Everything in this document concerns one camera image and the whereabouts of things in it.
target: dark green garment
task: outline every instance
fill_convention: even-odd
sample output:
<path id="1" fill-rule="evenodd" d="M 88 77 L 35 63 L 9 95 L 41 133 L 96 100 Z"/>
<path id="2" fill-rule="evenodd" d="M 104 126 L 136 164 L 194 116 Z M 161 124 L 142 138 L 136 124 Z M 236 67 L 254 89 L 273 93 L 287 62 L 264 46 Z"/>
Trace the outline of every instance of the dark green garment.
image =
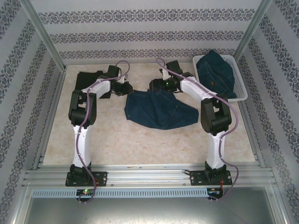
<path id="1" fill-rule="evenodd" d="M 234 93 L 235 77 L 233 68 L 214 50 L 203 56 L 196 64 L 199 81 L 217 94 L 224 93 L 230 99 Z"/>

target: denim cloth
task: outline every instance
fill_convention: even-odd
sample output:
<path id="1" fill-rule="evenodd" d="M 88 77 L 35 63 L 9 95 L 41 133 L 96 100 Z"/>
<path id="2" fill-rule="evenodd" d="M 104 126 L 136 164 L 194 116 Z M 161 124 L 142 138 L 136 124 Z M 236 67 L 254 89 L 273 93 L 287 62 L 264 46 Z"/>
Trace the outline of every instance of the denim cloth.
<path id="1" fill-rule="evenodd" d="M 209 90 L 236 98 L 235 77 L 232 67 L 215 51 L 203 56 L 196 64 L 199 81 Z"/>
<path id="2" fill-rule="evenodd" d="M 125 114 L 137 124 L 162 130 L 198 122 L 198 110 L 177 100 L 172 92 L 134 91 L 128 94 Z"/>

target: patterned wallpaper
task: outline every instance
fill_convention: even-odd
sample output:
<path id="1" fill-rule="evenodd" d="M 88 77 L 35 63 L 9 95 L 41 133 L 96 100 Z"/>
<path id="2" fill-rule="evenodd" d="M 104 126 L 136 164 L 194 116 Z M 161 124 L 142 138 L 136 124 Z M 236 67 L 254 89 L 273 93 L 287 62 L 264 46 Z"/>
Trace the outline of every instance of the patterned wallpaper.
<path id="1" fill-rule="evenodd" d="M 0 224 L 32 168 L 59 70 L 17 0 L 0 0 Z"/>
<path id="2" fill-rule="evenodd" d="M 299 223 L 299 4 L 275 0 L 239 61 L 247 110 L 291 223 Z"/>
<path id="3" fill-rule="evenodd" d="M 65 64 L 233 54 L 261 0 L 32 1 Z"/>

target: beige table surface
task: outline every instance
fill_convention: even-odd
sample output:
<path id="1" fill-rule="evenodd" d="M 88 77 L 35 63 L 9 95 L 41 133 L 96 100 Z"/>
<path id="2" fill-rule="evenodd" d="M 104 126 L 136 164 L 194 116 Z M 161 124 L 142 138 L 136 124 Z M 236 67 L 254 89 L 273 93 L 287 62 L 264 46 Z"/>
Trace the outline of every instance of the beige table surface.
<path id="1" fill-rule="evenodd" d="M 194 73 L 192 63 L 180 63 L 183 71 Z M 121 64 L 123 71 L 127 65 Z M 68 119 L 71 93 L 80 71 L 96 72 L 108 64 L 70 65 L 51 130 L 43 165 L 71 165 L 74 157 L 74 133 Z M 156 63 L 131 64 L 128 81 L 133 88 L 146 91 L 154 78 L 161 78 Z M 188 94 L 175 94 L 178 100 L 197 108 L 200 105 Z M 178 164 L 204 162 L 207 157 L 207 134 L 197 124 L 172 130 L 150 129 L 126 120 L 126 97 L 114 94 L 97 101 L 97 119 L 91 128 L 90 157 L 92 164 Z M 239 126 L 226 137 L 224 158 L 227 161 L 254 161 L 254 156 L 237 103 Z M 232 113 L 232 125 L 235 118 Z"/>

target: white plastic basket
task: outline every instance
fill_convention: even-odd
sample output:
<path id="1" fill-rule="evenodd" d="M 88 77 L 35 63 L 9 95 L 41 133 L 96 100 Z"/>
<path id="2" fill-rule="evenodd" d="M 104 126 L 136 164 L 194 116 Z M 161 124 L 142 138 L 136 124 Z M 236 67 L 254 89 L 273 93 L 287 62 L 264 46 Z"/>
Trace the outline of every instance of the white plastic basket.
<path id="1" fill-rule="evenodd" d="M 199 81 L 198 78 L 198 73 L 196 69 L 196 63 L 203 57 L 204 55 L 196 55 L 193 57 L 193 65 L 195 69 L 195 75 L 196 79 Z M 229 63 L 229 65 L 233 68 L 234 71 L 234 77 L 235 77 L 235 85 L 234 85 L 234 93 L 237 95 L 237 98 L 234 99 L 228 99 L 229 102 L 234 102 L 234 101 L 241 101 L 241 100 L 246 100 L 248 97 L 243 79 L 241 77 L 240 71 L 238 69 L 237 63 L 235 62 L 234 57 L 231 55 L 220 55 L 224 61 Z"/>

